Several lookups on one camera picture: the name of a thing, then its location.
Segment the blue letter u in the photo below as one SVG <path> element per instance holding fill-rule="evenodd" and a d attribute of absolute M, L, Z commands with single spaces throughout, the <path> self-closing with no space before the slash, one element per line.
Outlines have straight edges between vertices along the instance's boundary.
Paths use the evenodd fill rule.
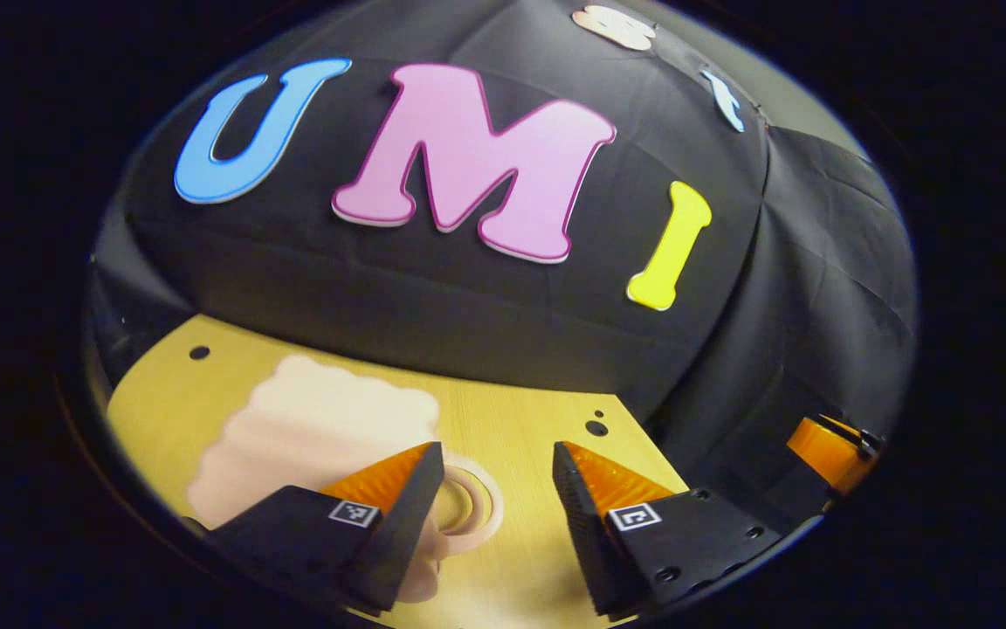
<path fill-rule="evenodd" d="M 285 88 L 271 105 L 255 139 L 246 150 L 227 161 L 212 156 L 215 140 L 239 101 L 266 83 L 267 75 L 244 78 L 213 97 L 208 103 L 208 111 L 201 116 L 176 160 L 173 172 L 176 192 L 187 202 L 212 203 L 234 199 L 253 189 L 275 170 L 297 128 L 297 121 L 321 84 L 343 74 L 351 64 L 348 59 L 321 59 L 285 72 L 282 75 Z"/>

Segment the letter m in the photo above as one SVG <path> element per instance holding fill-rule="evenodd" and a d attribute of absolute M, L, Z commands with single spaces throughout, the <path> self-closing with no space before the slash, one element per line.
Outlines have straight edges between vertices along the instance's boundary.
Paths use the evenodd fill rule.
<path fill-rule="evenodd" d="M 414 211 L 406 178 L 421 149 L 439 230 L 459 227 L 514 175 L 502 206 L 480 219 L 480 239 L 531 262 L 562 262 L 579 184 L 596 151 L 615 140 L 615 127 L 581 105 L 558 100 L 495 133 L 475 71 L 408 64 L 391 80 L 400 87 L 398 97 L 358 178 L 332 196 L 332 210 L 363 225 L 404 225 Z"/>

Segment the wooden surface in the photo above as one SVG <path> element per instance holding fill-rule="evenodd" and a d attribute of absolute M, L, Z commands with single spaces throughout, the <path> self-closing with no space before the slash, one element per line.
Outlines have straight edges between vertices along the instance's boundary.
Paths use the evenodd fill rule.
<path fill-rule="evenodd" d="M 193 361 L 192 347 L 207 358 Z M 379 622 L 406 628 L 475 629 L 610 626 L 596 616 L 573 554 L 551 477 L 553 443 L 571 441 L 679 493 L 687 486 L 615 395 L 569 394 L 460 380 L 351 361 L 290 345 L 198 315 L 152 347 L 120 382 L 109 406 L 117 439 L 165 504 L 194 514 L 185 488 L 201 454 L 228 417 L 289 354 L 430 391 L 440 403 L 440 437 L 499 482 L 506 516 L 499 532 L 471 553 L 445 560 L 440 593 L 395 605 Z M 585 423 L 599 418 L 608 435 Z M 440 520 L 467 512 L 467 496 L 444 486 Z"/>

